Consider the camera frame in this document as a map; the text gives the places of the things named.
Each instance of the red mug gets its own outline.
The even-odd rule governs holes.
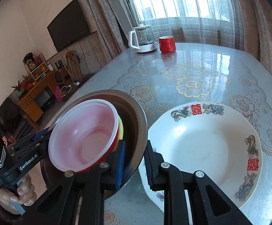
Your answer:
[[[171,53],[176,51],[173,36],[159,37],[160,51],[163,53]]]

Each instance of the white plate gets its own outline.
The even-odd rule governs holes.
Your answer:
[[[238,208],[257,186],[262,167],[260,140],[250,123],[226,105],[192,102],[177,106],[150,127],[148,139],[165,162],[185,172],[204,171]],[[164,193],[150,190],[144,159],[139,172],[148,197],[164,212]]]

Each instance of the glass kettle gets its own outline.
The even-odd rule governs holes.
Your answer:
[[[133,45],[133,34],[135,34],[135,45]],[[151,26],[140,24],[134,27],[133,30],[129,32],[129,47],[136,49],[139,53],[156,50],[156,42]]]

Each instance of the flat screen tv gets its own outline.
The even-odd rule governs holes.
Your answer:
[[[48,25],[58,52],[90,34],[78,0],[72,0]]]

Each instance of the glass tabletop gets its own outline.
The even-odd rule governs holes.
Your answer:
[[[263,165],[254,194],[241,208],[253,224],[272,220],[272,76],[252,55],[198,43],[177,51],[138,54],[127,49],[84,84],[59,110],[90,92],[114,89],[133,96],[150,127],[164,112],[193,101],[220,102],[256,130]],[[147,197],[139,172],[105,201],[105,224],[162,224],[163,212]]]

